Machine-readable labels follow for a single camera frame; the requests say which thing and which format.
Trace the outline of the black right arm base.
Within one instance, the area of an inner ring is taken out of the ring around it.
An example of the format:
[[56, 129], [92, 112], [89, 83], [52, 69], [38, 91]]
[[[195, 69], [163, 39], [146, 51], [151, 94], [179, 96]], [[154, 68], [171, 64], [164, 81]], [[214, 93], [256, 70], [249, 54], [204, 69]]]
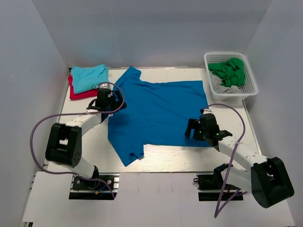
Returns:
[[[199, 201], [217, 201], [221, 191], [221, 186], [215, 182], [214, 176], [210, 173], [197, 174], [193, 179], [198, 187], [198, 200]], [[226, 201], [238, 190], [234, 185], [226, 184], [223, 191], [222, 201]]]

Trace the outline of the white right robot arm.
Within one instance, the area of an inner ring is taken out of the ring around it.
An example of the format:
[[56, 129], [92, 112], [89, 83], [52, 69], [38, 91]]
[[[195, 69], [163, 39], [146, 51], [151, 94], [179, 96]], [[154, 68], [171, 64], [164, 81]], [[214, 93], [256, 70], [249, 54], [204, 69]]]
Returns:
[[263, 208], [294, 196], [294, 188], [283, 161], [260, 155], [239, 143], [230, 132], [219, 129], [212, 113], [203, 114], [198, 120], [189, 119], [185, 137], [208, 142], [242, 166], [242, 169], [238, 169], [222, 164], [214, 169], [212, 175], [198, 175], [193, 181], [198, 183], [200, 190], [221, 189], [224, 179], [227, 179], [227, 185], [251, 193]]

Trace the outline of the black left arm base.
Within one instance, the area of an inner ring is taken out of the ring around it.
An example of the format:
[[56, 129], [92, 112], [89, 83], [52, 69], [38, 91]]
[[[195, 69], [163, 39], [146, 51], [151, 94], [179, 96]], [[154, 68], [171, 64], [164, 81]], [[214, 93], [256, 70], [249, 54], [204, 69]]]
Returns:
[[[99, 174], [116, 196], [119, 187], [119, 174]], [[73, 177], [69, 193], [69, 200], [111, 201], [113, 196], [103, 182], [89, 182]]]

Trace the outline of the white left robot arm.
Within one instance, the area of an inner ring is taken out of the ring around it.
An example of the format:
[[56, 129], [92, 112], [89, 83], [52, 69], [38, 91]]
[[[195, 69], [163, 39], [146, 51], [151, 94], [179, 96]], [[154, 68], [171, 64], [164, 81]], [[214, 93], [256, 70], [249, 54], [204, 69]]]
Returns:
[[93, 179], [98, 177], [98, 168], [82, 157], [82, 136], [101, 124], [109, 115], [126, 108], [125, 95], [118, 88], [100, 88], [84, 113], [67, 123], [55, 123], [51, 127], [46, 147], [46, 160], [62, 165], [74, 175]]

